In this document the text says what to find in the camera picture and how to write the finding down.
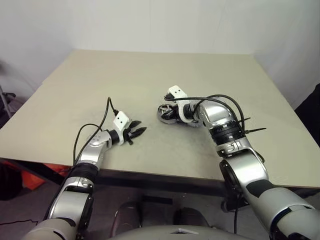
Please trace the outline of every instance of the white wall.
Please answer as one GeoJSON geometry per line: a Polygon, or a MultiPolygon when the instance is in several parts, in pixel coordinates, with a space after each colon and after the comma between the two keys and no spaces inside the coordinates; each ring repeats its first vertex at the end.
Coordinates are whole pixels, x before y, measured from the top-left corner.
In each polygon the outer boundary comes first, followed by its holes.
{"type": "Polygon", "coordinates": [[[28,98],[72,48],[254,54],[292,107],[320,82],[319,0],[0,0],[0,83],[28,98]]]}

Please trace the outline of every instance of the gray floor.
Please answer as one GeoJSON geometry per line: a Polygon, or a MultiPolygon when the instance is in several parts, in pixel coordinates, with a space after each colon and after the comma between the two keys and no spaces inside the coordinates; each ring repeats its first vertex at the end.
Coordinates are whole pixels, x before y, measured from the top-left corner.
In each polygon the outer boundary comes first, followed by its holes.
{"type": "MultiPolygon", "coordinates": [[[[20,195],[10,201],[0,201],[0,223],[26,219],[41,221],[57,188],[57,185],[45,183],[35,191],[20,195]]],[[[173,212],[177,208],[190,207],[199,210],[211,226],[233,232],[234,214],[221,211],[222,198],[220,197],[98,185],[94,193],[93,212],[86,239],[107,239],[118,207],[122,203],[139,199],[142,194],[173,199],[173,205],[157,203],[148,208],[148,204],[155,203],[146,203],[144,212],[149,216],[149,220],[145,225],[152,223],[152,218],[150,218],[152,214],[162,215],[165,223],[170,224],[173,212]]],[[[320,208],[320,194],[307,200],[316,208],[320,208]]],[[[0,226],[0,240],[19,240],[34,225],[31,222],[2,225],[0,226]]],[[[269,239],[250,207],[239,211],[238,234],[257,240],[269,239]]]]}

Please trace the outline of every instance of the table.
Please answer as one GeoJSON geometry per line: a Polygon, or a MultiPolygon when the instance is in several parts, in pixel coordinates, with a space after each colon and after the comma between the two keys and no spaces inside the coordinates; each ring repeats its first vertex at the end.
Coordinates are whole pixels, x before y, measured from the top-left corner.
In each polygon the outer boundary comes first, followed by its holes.
{"type": "MultiPolygon", "coordinates": [[[[252,146],[276,185],[320,188],[320,149],[286,99],[250,55],[75,50],[0,130],[0,157],[72,165],[83,124],[99,124],[107,97],[145,133],[105,153],[103,169],[222,181],[208,131],[167,125],[157,107],[169,87],[189,97],[226,94],[238,101],[252,146]]],[[[109,113],[105,128],[112,125],[109,113]]],[[[95,129],[86,128],[79,147],[95,129]]]]}

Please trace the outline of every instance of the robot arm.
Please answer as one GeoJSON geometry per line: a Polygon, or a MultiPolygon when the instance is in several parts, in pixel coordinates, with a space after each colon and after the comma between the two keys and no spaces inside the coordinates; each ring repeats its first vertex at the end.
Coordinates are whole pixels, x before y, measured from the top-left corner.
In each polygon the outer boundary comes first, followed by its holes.
{"type": "Polygon", "coordinates": [[[74,240],[83,239],[89,225],[93,206],[96,176],[104,160],[105,151],[113,145],[140,136],[146,127],[134,132],[140,121],[132,121],[119,111],[113,121],[113,130],[98,132],[85,146],[69,175],[52,200],[44,221],[34,227],[24,240],[74,240]]]}
{"type": "Polygon", "coordinates": [[[178,86],[169,88],[164,98],[175,105],[158,108],[164,123],[204,125],[223,160],[220,169],[228,189],[242,194],[252,206],[272,239],[319,239],[320,213],[292,191],[273,185],[263,158],[250,145],[232,109],[221,99],[191,101],[178,86]]]}

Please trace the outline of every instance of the beige tabletop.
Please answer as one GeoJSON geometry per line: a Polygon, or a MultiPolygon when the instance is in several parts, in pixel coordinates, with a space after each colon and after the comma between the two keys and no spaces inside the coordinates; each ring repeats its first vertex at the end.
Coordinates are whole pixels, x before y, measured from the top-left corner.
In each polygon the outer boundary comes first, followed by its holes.
{"type": "MultiPolygon", "coordinates": [[[[285,98],[249,55],[75,50],[0,130],[0,157],[72,165],[79,128],[99,124],[107,102],[145,133],[105,153],[104,169],[222,180],[208,131],[157,119],[169,87],[189,97],[226,94],[245,117],[251,145],[277,185],[320,187],[320,149],[285,98]]],[[[105,128],[113,120],[110,111],[105,128]]],[[[87,127],[79,147],[90,133],[87,127]]]]}

